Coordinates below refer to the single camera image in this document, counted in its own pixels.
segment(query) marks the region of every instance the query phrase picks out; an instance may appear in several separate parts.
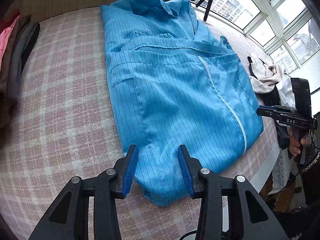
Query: white wall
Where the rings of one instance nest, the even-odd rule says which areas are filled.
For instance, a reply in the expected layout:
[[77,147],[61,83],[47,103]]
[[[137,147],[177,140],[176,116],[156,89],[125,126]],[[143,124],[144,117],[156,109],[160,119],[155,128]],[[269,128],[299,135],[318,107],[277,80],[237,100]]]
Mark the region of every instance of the white wall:
[[310,92],[320,87],[320,51],[308,60],[300,69],[289,74],[290,77],[303,78],[309,81]]

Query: white zipper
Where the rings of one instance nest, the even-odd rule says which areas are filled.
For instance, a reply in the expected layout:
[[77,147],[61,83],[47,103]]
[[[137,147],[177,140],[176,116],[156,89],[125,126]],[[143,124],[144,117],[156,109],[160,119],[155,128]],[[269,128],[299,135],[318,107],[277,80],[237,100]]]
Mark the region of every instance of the white zipper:
[[237,120],[239,126],[240,126],[240,129],[242,131],[242,134],[243,134],[243,138],[244,138],[244,150],[243,150],[243,153],[245,153],[245,151],[247,150],[247,136],[245,135],[245,131],[244,131],[244,127],[238,117],[238,115],[236,114],[236,112],[232,109],[232,107],[226,102],[226,100],[223,99],[223,97],[220,95],[220,93],[218,92],[216,86],[214,85],[213,83],[213,79],[212,79],[212,76],[211,76],[211,72],[210,72],[210,69],[209,69],[209,66],[208,64],[201,58],[201,57],[198,57],[198,59],[203,63],[206,71],[207,71],[207,74],[209,76],[209,79],[210,79],[210,82],[212,84],[212,86],[214,87],[214,89],[216,90],[218,96],[220,97],[220,99],[226,104],[226,106],[230,109],[231,113],[234,115],[235,119]]

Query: metal bolt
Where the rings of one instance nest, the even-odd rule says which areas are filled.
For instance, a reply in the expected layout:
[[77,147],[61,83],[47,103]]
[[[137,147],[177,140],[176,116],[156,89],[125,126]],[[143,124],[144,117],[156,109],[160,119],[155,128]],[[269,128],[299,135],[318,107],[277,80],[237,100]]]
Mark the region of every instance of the metal bolt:
[[244,182],[245,181],[245,177],[242,175],[237,176],[237,181],[239,182]]
[[209,174],[209,173],[210,173],[210,170],[207,169],[207,168],[202,168],[202,169],[200,170],[200,172],[201,172],[202,174]]
[[74,184],[78,183],[79,181],[80,181],[80,178],[78,176],[71,178],[71,182]]
[[107,169],[106,173],[107,173],[108,175],[113,175],[113,174],[116,173],[116,171],[115,171],[114,169]]

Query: pinstripe fabric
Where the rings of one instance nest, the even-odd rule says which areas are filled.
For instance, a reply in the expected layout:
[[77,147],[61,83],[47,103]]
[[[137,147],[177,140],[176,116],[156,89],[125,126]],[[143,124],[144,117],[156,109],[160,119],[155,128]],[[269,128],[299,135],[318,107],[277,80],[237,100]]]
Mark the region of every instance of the pinstripe fabric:
[[[227,36],[245,67],[250,51],[264,59],[263,51],[244,35],[219,20],[208,20],[216,36]],[[17,109],[0,136],[0,213],[19,240],[29,238],[71,177],[97,176],[122,156],[105,81],[99,8],[72,11],[40,24],[22,74]],[[262,134],[223,176],[251,179],[259,169],[276,141],[272,119],[263,122]],[[189,197],[156,206],[143,197],[135,181],[116,206],[123,240],[176,239],[196,227],[200,211],[200,201]],[[90,205],[89,239],[92,211]]]
[[197,21],[189,1],[120,0],[100,9],[123,151],[138,146],[137,182],[167,206],[187,195],[178,146],[225,170],[263,131],[257,98],[228,40]]

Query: blue garment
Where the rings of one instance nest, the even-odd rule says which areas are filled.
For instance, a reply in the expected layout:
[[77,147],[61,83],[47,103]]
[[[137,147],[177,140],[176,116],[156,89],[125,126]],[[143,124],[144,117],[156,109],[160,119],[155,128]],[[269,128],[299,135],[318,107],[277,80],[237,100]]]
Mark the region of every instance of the blue garment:
[[187,195],[179,145],[221,172],[263,131],[249,77],[227,39],[215,39],[186,0],[101,6],[107,80],[123,152],[139,149],[135,178],[167,206]]

